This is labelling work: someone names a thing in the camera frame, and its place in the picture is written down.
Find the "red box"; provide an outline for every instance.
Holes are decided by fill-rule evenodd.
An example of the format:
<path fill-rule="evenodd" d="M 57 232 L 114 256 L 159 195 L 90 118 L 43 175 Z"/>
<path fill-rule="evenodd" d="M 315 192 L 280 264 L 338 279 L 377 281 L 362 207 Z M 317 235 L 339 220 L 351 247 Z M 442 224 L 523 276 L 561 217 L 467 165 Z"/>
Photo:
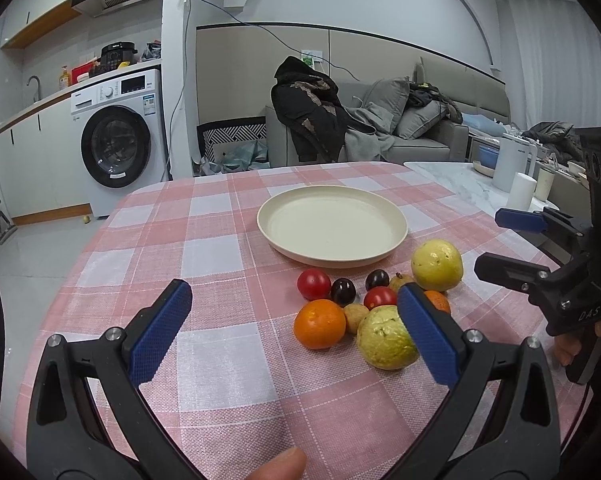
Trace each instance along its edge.
<path fill-rule="evenodd" d="M 89 63 L 85 63 L 84 65 L 77 66 L 76 68 L 71 69 L 71 84 L 75 85 L 76 83 L 78 83 L 78 76 L 89 72 L 89 69 L 91 69 L 91 67 L 93 67 L 94 64 L 94 61 L 90 61 Z"/>

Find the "human hand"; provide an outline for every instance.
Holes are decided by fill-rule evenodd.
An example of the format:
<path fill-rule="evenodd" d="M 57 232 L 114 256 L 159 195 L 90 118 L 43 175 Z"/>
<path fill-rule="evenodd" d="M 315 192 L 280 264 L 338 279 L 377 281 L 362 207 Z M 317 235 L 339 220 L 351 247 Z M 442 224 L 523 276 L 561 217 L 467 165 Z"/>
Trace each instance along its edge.
<path fill-rule="evenodd" d="M 245 480 L 301 480 L 307 456 L 300 447 L 290 447 L 261 465 Z"/>
<path fill-rule="evenodd" d="M 601 321 L 594 325 L 596 335 L 601 337 Z M 563 366 L 572 364 L 574 357 L 581 351 L 580 341 L 572 334 L 563 334 L 554 338 L 554 355 Z"/>

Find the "baseboard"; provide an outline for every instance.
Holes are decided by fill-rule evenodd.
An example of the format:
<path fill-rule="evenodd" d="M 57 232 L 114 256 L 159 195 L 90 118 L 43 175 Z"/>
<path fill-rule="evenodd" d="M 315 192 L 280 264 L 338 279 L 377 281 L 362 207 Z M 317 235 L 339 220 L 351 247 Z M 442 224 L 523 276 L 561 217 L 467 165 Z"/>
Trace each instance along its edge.
<path fill-rule="evenodd" d="M 63 218 L 74 218 L 75 216 L 91 215 L 92 208 L 89 204 L 72 205 L 70 207 L 61 207 L 51 211 L 41 211 L 31 215 L 15 216 L 12 221 L 16 225 L 38 224 L 40 222 L 49 222 L 51 220 L 62 220 Z"/>

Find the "curtain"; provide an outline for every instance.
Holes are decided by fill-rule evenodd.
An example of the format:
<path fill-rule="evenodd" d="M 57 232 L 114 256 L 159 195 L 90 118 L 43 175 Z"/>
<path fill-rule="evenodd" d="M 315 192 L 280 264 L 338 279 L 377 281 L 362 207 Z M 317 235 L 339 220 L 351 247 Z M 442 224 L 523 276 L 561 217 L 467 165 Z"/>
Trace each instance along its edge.
<path fill-rule="evenodd" d="M 601 35 L 576 2 L 505 0 L 514 20 L 525 107 L 531 128 L 565 121 L 601 126 Z M 509 60 L 510 64 L 518 60 Z"/>

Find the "washing machine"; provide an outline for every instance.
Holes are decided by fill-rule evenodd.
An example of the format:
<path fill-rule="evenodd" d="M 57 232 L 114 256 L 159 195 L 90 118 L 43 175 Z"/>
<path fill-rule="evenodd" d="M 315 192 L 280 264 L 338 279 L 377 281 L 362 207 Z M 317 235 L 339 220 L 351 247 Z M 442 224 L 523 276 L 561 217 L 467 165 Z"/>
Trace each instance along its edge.
<path fill-rule="evenodd" d="M 94 216 L 108 216 L 129 193 L 169 179 L 160 70 L 81 89 L 71 96 L 71 113 Z"/>

